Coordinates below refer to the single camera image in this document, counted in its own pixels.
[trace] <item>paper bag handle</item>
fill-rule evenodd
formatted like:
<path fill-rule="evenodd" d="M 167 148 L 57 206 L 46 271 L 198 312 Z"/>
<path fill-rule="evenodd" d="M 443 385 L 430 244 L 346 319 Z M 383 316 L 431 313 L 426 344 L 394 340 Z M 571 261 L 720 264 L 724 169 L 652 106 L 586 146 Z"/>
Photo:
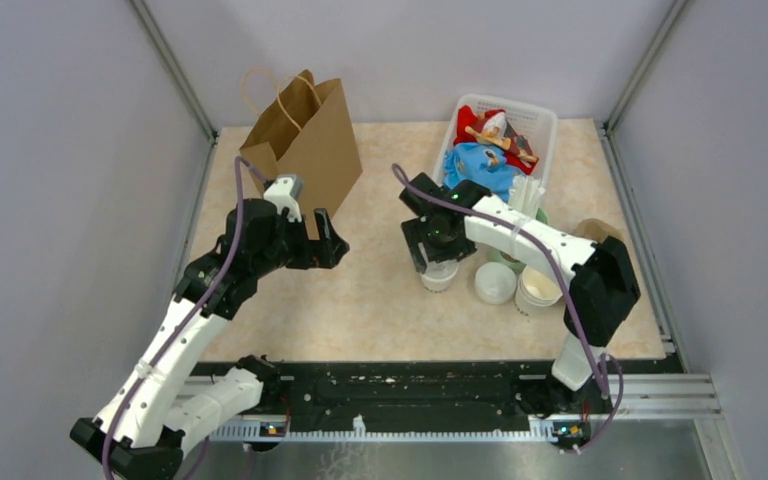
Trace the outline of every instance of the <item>paper bag handle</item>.
<path fill-rule="evenodd" d="M 249 99 L 249 96 L 246 95 L 246 79 L 249 78 L 249 75 L 251 75 L 254 72 L 260 72 L 264 75 L 266 75 L 267 78 L 269 78 L 269 83 L 272 84 L 273 87 L 276 89 L 278 88 L 278 84 L 275 83 L 275 77 L 272 76 L 272 72 L 270 72 L 268 69 L 263 67 L 254 67 L 248 72 L 243 75 L 243 79 L 240 80 L 240 94 L 243 96 L 243 101 L 246 102 L 246 105 L 249 106 L 249 108 L 252 109 L 255 115 L 258 117 L 262 113 L 260 110 L 257 109 L 257 107 L 254 106 L 254 103 Z"/>
<path fill-rule="evenodd" d="M 316 94 L 316 87 L 313 86 L 312 83 L 310 83 L 306 78 L 299 76 L 299 75 L 287 75 L 284 77 L 281 82 L 275 86 L 275 94 L 278 97 L 278 106 L 281 108 L 281 111 L 284 112 L 284 115 L 287 116 L 287 120 L 290 121 L 300 132 L 302 131 L 301 125 L 298 124 L 295 120 L 293 120 L 293 117 L 290 116 L 289 112 L 287 112 L 287 109 L 284 108 L 284 104 L 281 103 L 281 85 L 284 84 L 284 82 L 287 81 L 288 78 L 298 78 L 299 80 L 303 81 L 305 85 L 310 88 L 310 91 L 313 92 L 313 98 L 316 99 L 316 106 L 321 107 L 322 106 L 322 100 L 319 98 L 319 95 Z"/>

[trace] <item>table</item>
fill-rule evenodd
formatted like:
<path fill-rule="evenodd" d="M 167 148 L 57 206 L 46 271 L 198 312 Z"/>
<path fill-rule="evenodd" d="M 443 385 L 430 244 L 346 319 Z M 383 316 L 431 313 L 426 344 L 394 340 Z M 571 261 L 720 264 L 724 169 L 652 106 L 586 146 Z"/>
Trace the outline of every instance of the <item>table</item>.
<path fill-rule="evenodd" d="M 542 316 L 522 316 L 513 302 L 481 302 L 473 277 L 486 254 L 461 263 L 453 285 L 422 287 L 399 224 L 411 212 L 398 200 L 390 171 L 409 177 L 434 167 L 447 122 L 355 124 L 364 172 L 333 218 L 351 251 L 334 270 L 280 270 L 204 352 L 202 361 L 266 354 L 288 361 L 464 361 L 553 359 L 567 335 L 563 302 Z M 224 128 L 210 169 L 191 258 L 213 247 L 235 204 L 233 162 L 249 127 Z M 257 196 L 251 178 L 246 196 Z M 550 224 L 572 231 L 585 218 L 617 227 L 642 289 L 640 301 L 608 350 L 621 359 L 665 357 L 628 226 L 592 120 L 561 120 L 543 208 Z"/>

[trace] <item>blue fabric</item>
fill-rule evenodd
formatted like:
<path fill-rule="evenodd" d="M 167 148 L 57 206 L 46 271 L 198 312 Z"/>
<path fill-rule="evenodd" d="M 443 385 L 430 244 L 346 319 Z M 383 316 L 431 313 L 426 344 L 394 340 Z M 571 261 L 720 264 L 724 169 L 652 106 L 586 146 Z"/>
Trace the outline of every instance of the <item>blue fabric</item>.
<path fill-rule="evenodd" d="M 443 184 L 449 188 L 454 188 L 461 180 L 472 180 L 506 202 L 514 176 L 525 175 L 522 170 L 507 164 L 501 148 L 480 143 L 459 143 L 446 152 L 443 174 Z"/>

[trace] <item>paper bag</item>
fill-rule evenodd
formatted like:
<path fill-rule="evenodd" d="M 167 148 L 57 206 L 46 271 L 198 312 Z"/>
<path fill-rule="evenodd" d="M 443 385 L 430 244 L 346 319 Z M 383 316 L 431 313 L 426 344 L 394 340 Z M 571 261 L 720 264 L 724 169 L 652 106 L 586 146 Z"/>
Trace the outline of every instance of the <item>paper bag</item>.
<path fill-rule="evenodd" d="M 245 95 L 250 73 L 243 77 L 243 99 L 259 113 Z M 301 177 L 299 205 L 308 235 L 318 238 L 313 210 L 324 208 L 334 216 L 362 171 L 343 84 L 335 78 L 314 86 L 313 74 L 304 70 L 259 114 L 240 155 L 267 178 Z M 262 194 L 263 186 L 257 188 Z"/>

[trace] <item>white plastic basket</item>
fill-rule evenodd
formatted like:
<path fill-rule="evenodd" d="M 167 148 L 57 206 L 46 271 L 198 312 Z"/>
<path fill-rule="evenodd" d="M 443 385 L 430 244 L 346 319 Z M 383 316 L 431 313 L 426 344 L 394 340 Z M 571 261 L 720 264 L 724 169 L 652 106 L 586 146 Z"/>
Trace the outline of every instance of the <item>white plastic basket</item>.
<path fill-rule="evenodd" d="M 455 141 L 458 110 L 464 105 L 469 105 L 476 115 L 494 108 L 505 109 L 508 123 L 518 134 L 525 135 L 531 149 L 540 158 L 531 176 L 539 179 L 543 188 L 546 188 L 549 182 L 549 167 L 552 166 L 552 152 L 555 150 L 555 136 L 558 133 L 558 116 L 546 108 L 489 95 L 469 94 L 458 101 L 452 121 L 449 122 L 446 139 L 443 140 L 443 146 L 440 147 L 440 153 L 437 155 L 437 164 L 434 165 L 434 174 L 431 178 L 439 184 L 443 183 L 443 159 L 446 157 L 446 151 L 452 148 L 452 142 Z"/>

